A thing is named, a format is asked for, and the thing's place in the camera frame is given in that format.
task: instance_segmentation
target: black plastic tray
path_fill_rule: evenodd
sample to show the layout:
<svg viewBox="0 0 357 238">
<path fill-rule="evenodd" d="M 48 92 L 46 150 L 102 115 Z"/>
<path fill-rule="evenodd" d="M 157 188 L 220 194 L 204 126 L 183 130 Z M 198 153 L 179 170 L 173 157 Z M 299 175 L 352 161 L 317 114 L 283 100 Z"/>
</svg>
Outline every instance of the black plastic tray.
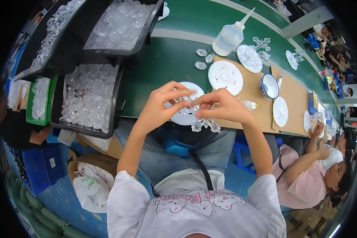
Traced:
<svg viewBox="0 0 357 238">
<path fill-rule="evenodd" d="M 37 52 L 41 47 L 41 41 L 46 37 L 46 27 L 49 18 L 57 12 L 58 8 L 62 5 L 66 5 L 69 0 L 59 0 L 55 2 L 49 11 L 42 17 L 38 23 L 36 29 L 33 31 L 28 42 L 23 50 L 24 54 L 21 54 L 17 67 L 15 69 L 15 75 L 18 75 L 22 71 L 29 69 L 32 65 L 33 59 L 37 56 Z"/>
<path fill-rule="evenodd" d="M 150 45 L 151 33 L 156 25 L 159 16 L 162 16 L 164 0 L 138 0 L 140 3 L 147 5 L 155 4 L 149 15 L 136 45 L 131 50 L 111 50 L 111 49 L 94 49 L 84 50 L 80 64 L 111 64 L 116 65 L 133 65 L 137 63 L 139 53 L 144 45 Z"/>
<path fill-rule="evenodd" d="M 59 6 L 66 5 L 67 2 L 67 0 L 58 0 L 49 12 L 53 9 L 54 12 L 51 13 L 54 14 Z M 27 48 L 24 49 L 22 54 L 24 59 L 22 59 L 21 66 L 17 67 L 14 81 L 23 79 L 34 82 L 37 78 L 52 79 L 55 75 L 73 73 L 76 66 L 79 65 L 83 47 L 91 31 L 111 2 L 112 0 L 86 0 L 83 2 L 61 29 L 44 64 L 31 67 L 32 61 L 41 47 L 41 41 L 46 36 L 48 19 L 42 19 L 43 24 L 36 27 L 27 43 Z"/>
<path fill-rule="evenodd" d="M 63 99 L 63 84 L 65 81 L 65 75 L 58 76 L 56 87 L 54 88 L 53 99 L 51 103 L 50 112 L 50 124 L 53 127 L 64 129 L 67 131 L 73 131 L 79 134 L 94 136 L 102 139 L 110 138 L 114 130 L 119 126 L 119 119 L 121 109 L 124 103 L 124 90 L 122 86 L 124 84 L 124 78 L 127 77 L 128 69 L 122 65 L 119 66 L 118 74 L 116 75 L 114 92 L 112 95 L 111 111 L 109 115 L 108 132 L 104 133 L 102 130 L 94 129 L 92 127 L 80 126 L 78 124 L 72 124 L 64 121 L 60 121 L 62 116 L 62 99 Z"/>
</svg>

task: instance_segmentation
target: white t-shirt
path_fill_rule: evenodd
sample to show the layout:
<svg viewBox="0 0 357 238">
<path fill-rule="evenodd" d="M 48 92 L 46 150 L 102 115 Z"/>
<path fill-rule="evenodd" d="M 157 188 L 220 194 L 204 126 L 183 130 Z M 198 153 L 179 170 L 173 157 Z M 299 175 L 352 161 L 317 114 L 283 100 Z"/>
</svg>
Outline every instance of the white t-shirt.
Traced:
<svg viewBox="0 0 357 238">
<path fill-rule="evenodd" d="M 330 151 L 328 159 L 319 160 L 319 163 L 325 171 L 327 171 L 335 163 L 340 163 L 341 161 L 344 161 L 343 154 L 338 149 L 333 148 L 332 146 L 327 144 L 324 144 L 323 148 L 328 148 Z"/>
<path fill-rule="evenodd" d="M 158 183 L 155 191 L 160 197 L 151 200 L 140 182 L 120 171 L 107 200 L 108 236 L 184 238 L 201 233 L 213 238 L 241 234 L 252 238 L 286 237 L 272 174 L 255 181 L 246 201 L 224 189 L 221 172 L 208 172 L 214 191 L 207 189 L 202 171 L 186 169 Z"/>
</svg>

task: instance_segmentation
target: blue and white bowl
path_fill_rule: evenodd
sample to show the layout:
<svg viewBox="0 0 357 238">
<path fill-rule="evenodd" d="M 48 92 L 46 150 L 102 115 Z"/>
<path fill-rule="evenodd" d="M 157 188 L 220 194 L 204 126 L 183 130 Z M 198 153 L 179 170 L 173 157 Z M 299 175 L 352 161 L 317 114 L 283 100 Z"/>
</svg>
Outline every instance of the blue and white bowl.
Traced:
<svg viewBox="0 0 357 238">
<path fill-rule="evenodd" d="M 259 82 L 260 92 L 266 98 L 275 99 L 279 96 L 279 85 L 272 74 L 265 74 Z"/>
</svg>

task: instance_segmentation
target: jeans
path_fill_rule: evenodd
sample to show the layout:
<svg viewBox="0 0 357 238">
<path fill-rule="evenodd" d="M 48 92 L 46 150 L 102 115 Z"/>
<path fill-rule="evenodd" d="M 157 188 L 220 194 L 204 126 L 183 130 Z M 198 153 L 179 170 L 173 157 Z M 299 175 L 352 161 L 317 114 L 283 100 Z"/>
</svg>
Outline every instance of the jeans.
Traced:
<svg viewBox="0 0 357 238">
<path fill-rule="evenodd" d="M 134 119 L 121 118 L 119 128 L 114 131 L 123 148 L 134 123 Z M 139 171 L 145 176 L 148 183 L 155 186 L 170 174 L 184 169 L 200 170 L 193 158 L 182 158 L 166 152 L 163 146 L 157 142 L 156 133 L 155 130 L 146 136 L 139 161 Z M 209 128 L 203 128 L 201 132 L 178 131 L 178 133 L 181 143 L 197 142 L 196 154 L 207 170 L 216 169 L 225 172 L 233 149 L 235 129 L 225 128 L 221 134 L 213 133 Z"/>
</svg>

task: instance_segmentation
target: finger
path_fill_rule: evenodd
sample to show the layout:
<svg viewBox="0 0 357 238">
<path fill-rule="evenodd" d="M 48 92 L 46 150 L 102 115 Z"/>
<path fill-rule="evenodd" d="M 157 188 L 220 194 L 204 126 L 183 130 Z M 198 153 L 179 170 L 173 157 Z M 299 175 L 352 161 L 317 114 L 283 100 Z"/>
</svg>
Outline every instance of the finger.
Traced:
<svg viewBox="0 0 357 238">
<path fill-rule="evenodd" d="M 203 103 L 200 105 L 200 110 L 205 110 L 207 107 L 207 103 Z"/>
<path fill-rule="evenodd" d="M 175 98 L 179 98 L 182 96 L 190 96 L 192 95 L 192 92 L 189 91 L 188 89 L 182 89 L 182 90 L 171 90 L 168 92 L 164 93 L 164 100 L 173 100 Z"/>
<path fill-rule="evenodd" d="M 199 110 L 195 113 L 195 116 L 198 118 L 214 118 L 214 119 L 221 119 L 222 118 L 222 109 L 215 109 L 215 110 Z"/>
<path fill-rule="evenodd" d="M 181 101 L 177 102 L 175 105 L 172 105 L 172 107 L 169 107 L 166 109 L 164 112 L 169 115 L 169 118 L 173 117 L 178 111 L 183 109 L 184 107 L 188 107 L 191 105 L 191 102 L 189 101 Z"/>
<path fill-rule="evenodd" d="M 160 87 L 158 90 L 159 91 L 170 91 L 170 90 L 173 90 L 174 88 L 181 89 L 181 90 L 187 89 L 184 85 L 177 83 L 176 81 L 170 81 L 169 83 L 162 85 L 162 87 Z"/>
<path fill-rule="evenodd" d="M 199 105 L 203 103 L 209 103 L 209 102 L 219 102 L 219 94 L 217 92 L 211 92 L 202 95 L 201 97 L 197 98 L 196 100 L 193 101 L 193 104 Z"/>
</svg>

